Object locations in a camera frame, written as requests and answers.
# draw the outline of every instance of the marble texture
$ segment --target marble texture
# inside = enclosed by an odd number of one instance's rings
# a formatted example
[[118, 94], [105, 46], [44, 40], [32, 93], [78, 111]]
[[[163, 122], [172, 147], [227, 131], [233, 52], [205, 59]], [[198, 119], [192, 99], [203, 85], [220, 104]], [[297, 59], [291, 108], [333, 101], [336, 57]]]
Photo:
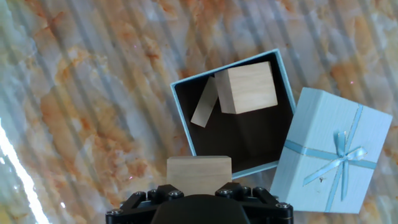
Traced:
[[394, 117], [359, 215], [296, 223], [397, 223], [397, 19], [397, 0], [0, 0], [0, 222], [104, 223], [189, 154], [170, 83], [279, 48], [296, 100]]

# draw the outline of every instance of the small wooden piece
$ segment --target small wooden piece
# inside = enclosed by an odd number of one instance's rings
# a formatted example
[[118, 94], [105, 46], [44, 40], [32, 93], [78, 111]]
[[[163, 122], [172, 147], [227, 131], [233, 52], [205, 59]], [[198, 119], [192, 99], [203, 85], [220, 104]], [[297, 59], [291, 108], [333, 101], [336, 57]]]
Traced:
[[191, 122], [205, 127], [218, 98], [216, 80], [209, 77], [205, 89], [201, 94], [197, 108], [193, 113]]
[[210, 194], [232, 182], [228, 156], [178, 156], [167, 159], [167, 183], [184, 195]]
[[240, 114], [278, 105], [269, 62], [215, 73], [221, 111]]

